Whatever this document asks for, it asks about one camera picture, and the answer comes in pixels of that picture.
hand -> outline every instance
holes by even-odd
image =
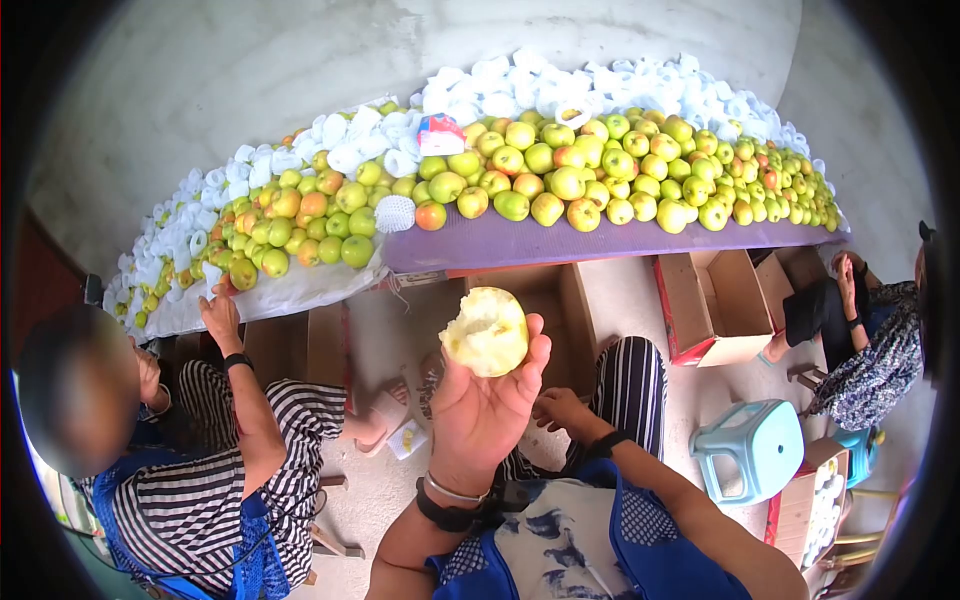
[[[837,287],[840,288],[840,298],[843,299],[844,312],[847,319],[856,318],[856,288],[853,284],[853,263],[850,258],[843,256],[837,269]]]
[[[550,388],[534,403],[537,427],[553,432],[565,429],[574,442],[589,446],[613,432],[613,426],[594,415],[569,388]]]
[[[444,379],[430,400],[434,439],[430,473],[448,490],[464,495],[486,492],[497,466],[526,429],[550,359],[550,338],[541,333],[543,317],[527,315],[527,330],[526,358],[500,377],[477,377],[444,352]]]
[[[237,305],[227,296],[227,289],[223,284],[213,286],[213,293],[217,297],[210,302],[203,296],[198,300],[200,317],[204,320],[206,330],[220,347],[224,358],[231,354],[242,353],[243,343],[240,342],[240,335],[237,333],[237,326],[240,325]]]

slipper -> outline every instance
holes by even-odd
[[[376,399],[373,401],[373,406],[371,406],[370,410],[380,415],[380,418],[384,424],[386,424],[386,429],[384,429],[383,435],[381,435],[373,445],[363,445],[359,442],[354,442],[354,447],[356,447],[357,451],[367,458],[375,456],[376,453],[380,451],[380,448],[386,445],[390,436],[394,435],[394,432],[406,422],[409,407],[406,404],[401,404],[390,392],[384,391],[376,395]]]

blue apron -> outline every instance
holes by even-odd
[[[684,538],[660,499],[624,481],[612,461],[590,461],[577,478],[598,488],[616,489],[608,533],[636,597],[750,600],[736,577]],[[427,564],[440,574],[434,600],[519,597],[510,568],[493,541],[495,531],[467,538],[452,554],[430,557]]]
[[[135,440],[155,437],[149,423],[139,422]],[[252,493],[241,504],[240,531],[243,539],[233,546],[233,582],[224,598],[213,598],[184,577],[159,573],[143,565],[130,551],[123,539],[113,513],[113,498],[117,486],[127,481],[143,467],[162,467],[182,463],[184,456],[165,448],[143,448],[121,456],[112,467],[97,475],[93,483],[91,503],[104,527],[107,545],[116,567],[129,573],[137,583],[150,583],[167,593],[186,600],[256,600],[263,590],[267,600],[279,600],[290,593],[274,536],[267,522],[267,506],[259,493]]]

